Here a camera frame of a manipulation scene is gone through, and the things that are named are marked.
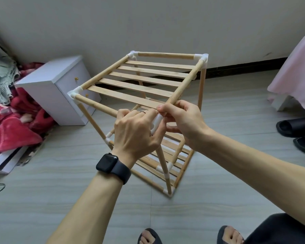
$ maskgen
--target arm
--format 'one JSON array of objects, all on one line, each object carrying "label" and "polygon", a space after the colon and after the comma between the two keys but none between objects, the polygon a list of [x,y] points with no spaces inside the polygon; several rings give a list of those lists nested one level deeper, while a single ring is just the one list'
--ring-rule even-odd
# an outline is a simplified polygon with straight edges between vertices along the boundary
[{"label": "arm", "polygon": [[237,176],[280,209],[305,225],[305,168],[291,164],[223,136],[203,121],[199,108],[186,101],[165,104],[169,132],[180,132],[187,144]]},{"label": "arm", "polygon": [[[153,152],[162,142],[166,132],[165,120],[150,136],[150,124],[156,115],[154,109],[146,114],[137,110],[118,111],[112,154],[128,168],[131,169],[139,158]],[[102,243],[122,186],[123,182],[117,176],[98,172],[47,243]]]}]

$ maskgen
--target hand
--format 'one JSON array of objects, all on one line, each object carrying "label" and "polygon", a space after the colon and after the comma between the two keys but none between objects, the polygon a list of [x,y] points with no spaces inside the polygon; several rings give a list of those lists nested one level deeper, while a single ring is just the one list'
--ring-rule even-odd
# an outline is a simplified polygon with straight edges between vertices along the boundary
[{"label": "hand", "polygon": [[174,105],[166,103],[157,107],[159,112],[166,112],[167,122],[176,122],[177,126],[167,126],[168,132],[183,134],[186,143],[195,151],[202,151],[203,139],[212,131],[204,122],[199,107],[184,100]]},{"label": "hand", "polygon": [[112,154],[128,168],[149,153],[155,151],[161,144],[166,132],[166,119],[160,123],[158,129],[151,135],[150,125],[158,114],[155,109],[144,112],[122,109],[117,112],[114,148]]}]

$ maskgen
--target forearm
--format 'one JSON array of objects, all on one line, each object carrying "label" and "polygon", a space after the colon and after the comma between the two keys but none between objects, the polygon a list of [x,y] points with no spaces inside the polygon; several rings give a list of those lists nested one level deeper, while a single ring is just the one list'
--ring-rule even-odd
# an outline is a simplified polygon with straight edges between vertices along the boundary
[{"label": "forearm", "polygon": [[123,182],[98,172],[47,243],[102,243]]},{"label": "forearm", "polygon": [[202,153],[305,225],[305,168],[248,147],[214,131]]}]

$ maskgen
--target white nightstand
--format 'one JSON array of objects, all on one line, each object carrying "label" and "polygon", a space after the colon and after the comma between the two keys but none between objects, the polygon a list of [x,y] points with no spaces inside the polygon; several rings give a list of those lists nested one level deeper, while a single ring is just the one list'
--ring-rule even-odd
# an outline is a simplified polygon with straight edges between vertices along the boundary
[{"label": "white nightstand", "polygon": [[[87,118],[67,94],[91,78],[82,59],[82,56],[73,56],[49,61],[16,82],[15,87],[24,88],[60,126],[85,125]],[[89,90],[81,95],[96,102],[101,100]],[[92,115],[95,109],[84,106]]]}]

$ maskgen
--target black watch strap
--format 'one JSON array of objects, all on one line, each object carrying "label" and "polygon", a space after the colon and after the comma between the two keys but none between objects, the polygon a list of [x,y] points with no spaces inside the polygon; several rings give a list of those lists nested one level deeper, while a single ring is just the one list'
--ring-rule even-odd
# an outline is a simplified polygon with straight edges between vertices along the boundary
[{"label": "black watch strap", "polygon": [[127,183],[131,176],[131,170],[127,166],[122,164],[120,160],[116,162],[110,173],[117,175],[123,181],[123,185]]}]

